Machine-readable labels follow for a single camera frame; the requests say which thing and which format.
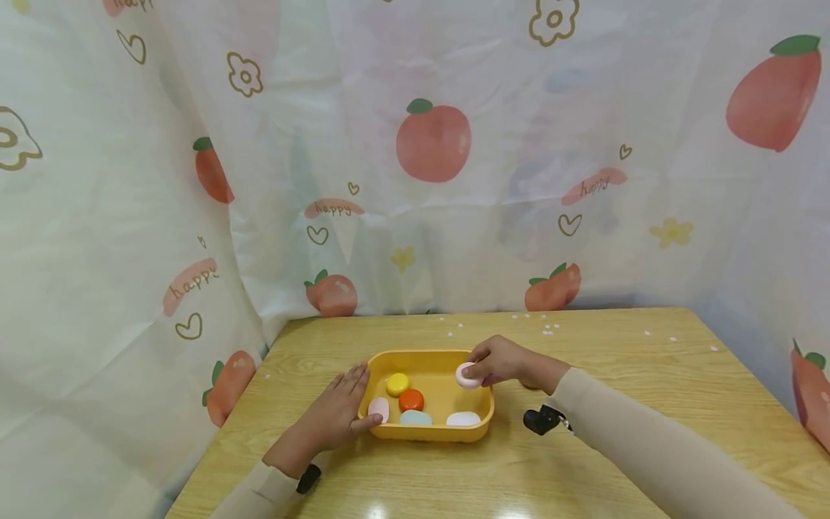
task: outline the white curtain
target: white curtain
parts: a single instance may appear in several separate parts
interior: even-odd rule
[[[828,22],[0,0],[0,516],[161,517],[314,315],[688,306],[830,447]]]

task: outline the beige sleeve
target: beige sleeve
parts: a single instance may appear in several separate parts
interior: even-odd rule
[[[229,493],[209,519],[274,519],[298,498],[296,479],[258,462]]]
[[[803,517],[714,444],[582,370],[568,370],[546,404],[669,517]]]

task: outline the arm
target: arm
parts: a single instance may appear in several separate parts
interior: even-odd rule
[[[465,376],[518,379],[550,395],[574,433],[614,463],[670,517],[803,517],[714,444],[561,360],[501,336],[478,345]]]
[[[354,419],[368,382],[365,363],[334,377],[209,519],[272,519],[284,514],[299,497],[297,485],[315,457],[380,425],[379,414]]]

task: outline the black device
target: black device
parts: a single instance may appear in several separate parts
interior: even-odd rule
[[[313,463],[309,465],[300,477],[300,482],[297,483],[297,493],[304,496],[311,492],[311,489],[314,488],[315,483],[320,479],[322,473],[323,471],[320,470],[320,467],[317,467]]]
[[[534,409],[526,410],[525,416],[522,417],[522,422],[525,424],[526,428],[530,429],[539,436],[544,436],[548,431],[556,428],[559,424],[565,424],[568,431],[574,431],[571,429],[565,415],[549,405],[542,405],[538,411]]]

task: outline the wooden table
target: wooden table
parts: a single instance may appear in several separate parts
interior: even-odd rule
[[[553,335],[542,333],[545,325]],[[830,456],[697,316],[653,308],[293,321],[167,517],[209,516],[350,363],[383,350],[472,349],[494,334],[587,370],[719,445],[807,517],[828,516]],[[665,517],[564,428],[544,437],[525,429],[522,414],[543,398],[515,381],[497,386],[490,432],[478,443],[367,435],[334,454],[290,517]]]

